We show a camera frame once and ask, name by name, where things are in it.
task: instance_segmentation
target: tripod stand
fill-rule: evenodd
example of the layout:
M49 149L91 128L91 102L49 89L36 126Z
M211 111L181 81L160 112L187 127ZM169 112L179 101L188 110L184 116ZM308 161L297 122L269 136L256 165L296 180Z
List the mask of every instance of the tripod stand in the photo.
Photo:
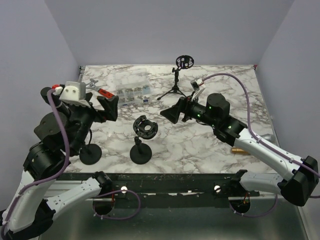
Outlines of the tripod stand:
M172 68L172 72L174 73L174 85L171 88L171 90L167 91L165 94L162 96L158 97L157 100L159 101L162 99L164 96L167 94L179 94L183 95L184 97L187 97L178 87L178 82L179 82L179 71L181 69L189 69L194 65L195 61L191 56L188 55L182 55L179 56L175 60L175 64L177 65L177 68Z

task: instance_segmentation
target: small white light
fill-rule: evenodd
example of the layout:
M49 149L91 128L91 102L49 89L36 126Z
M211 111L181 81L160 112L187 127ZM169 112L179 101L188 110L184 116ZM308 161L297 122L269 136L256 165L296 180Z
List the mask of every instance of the small white light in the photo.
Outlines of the small white light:
M122 186L121 187L122 193L125 194L128 190L128 188L126 186Z
M219 185L215 185L213 189L215 190L215 192L216 192L217 194L221 192L221 188L220 188Z

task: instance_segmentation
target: brass object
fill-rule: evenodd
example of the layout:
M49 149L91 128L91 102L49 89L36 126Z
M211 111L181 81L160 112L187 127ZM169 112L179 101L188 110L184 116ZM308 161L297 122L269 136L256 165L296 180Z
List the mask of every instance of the brass object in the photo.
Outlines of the brass object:
M237 148L237 147L231 148L231 153L233 153L233 154L250 155L250 153L248 153L247 151L242 150L241 148Z

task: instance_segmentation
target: white marble surface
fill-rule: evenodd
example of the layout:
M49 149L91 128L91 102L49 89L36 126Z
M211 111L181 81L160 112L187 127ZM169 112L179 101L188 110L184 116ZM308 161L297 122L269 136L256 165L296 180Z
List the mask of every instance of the white marble surface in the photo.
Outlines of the white marble surface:
M170 94L162 100L156 98L171 89L174 84L173 65L118 65L87 66L83 81L90 78L99 80L96 84L110 92L115 92L114 73L146 68L152 86L154 101L148 105L122 106L118 109L116 122L94 123L92 125L92 143L102 148L102 158L94 165L84 165L78 157L73 157L67 173L235 173L240 169L268 173L272 169L251 155L232 154L231 147L220 142L208 126L202 126L190 120L170 123L159 112L171 107L180 95ZM252 66L194 66L181 70L179 87L186 94L192 92L190 81L204 78L214 73L230 73L237 76L246 86L251 102L251 124L258 134L272 134L272 128L261 91ZM216 77L206 81L206 90L200 103L205 104L211 93L222 93L230 102L230 115L247 122L246 99L239 84L230 77ZM92 98L93 105L98 101ZM133 122L146 115L158 123L158 133L147 143L153 152L152 159L145 165L133 163L129 157L134 145Z

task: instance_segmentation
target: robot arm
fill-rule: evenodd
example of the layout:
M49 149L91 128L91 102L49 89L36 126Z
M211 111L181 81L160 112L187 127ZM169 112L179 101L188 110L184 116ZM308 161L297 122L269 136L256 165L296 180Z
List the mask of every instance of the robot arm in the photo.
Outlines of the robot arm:
M197 81L191 84L195 89L192 96L181 97L174 106L160 114L173 124L178 122L180 113L184 114L183 122L196 119L212 127L213 134L220 141L251 153L277 172L266 174L242 171L239 183L245 190L281 194L290 203L304 206L319 182L317 175L305 167L318 173L317 161L310 156L303 159L270 142L262 142L262 138L251 132L245 123L229 115L230 103L220 93L210 94L206 106L199 104L198 97L204 85Z
M66 82L55 85L52 94L53 103L67 133L70 156L79 155L85 146L85 139L93 122L104 123L116 121L118 117L118 100L98 96L104 110L95 110L88 102L92 94L85 92L86 86L79 82ZM50 87L42 89L41 95L48 103L47 92ZM65 164L65 144L61 129L51 112L44 116L34 129L40 142L32 146L23 164L20 185L9 207L2 214L1 234L7 240L27 240L44 233L64 211L80 201L95 197L100 193L110 192L111 180L103 172L95 173L80 186L61 195L44 199L48 188L56 181L52 178L61 172ZM40 181L22 191L26 186Z

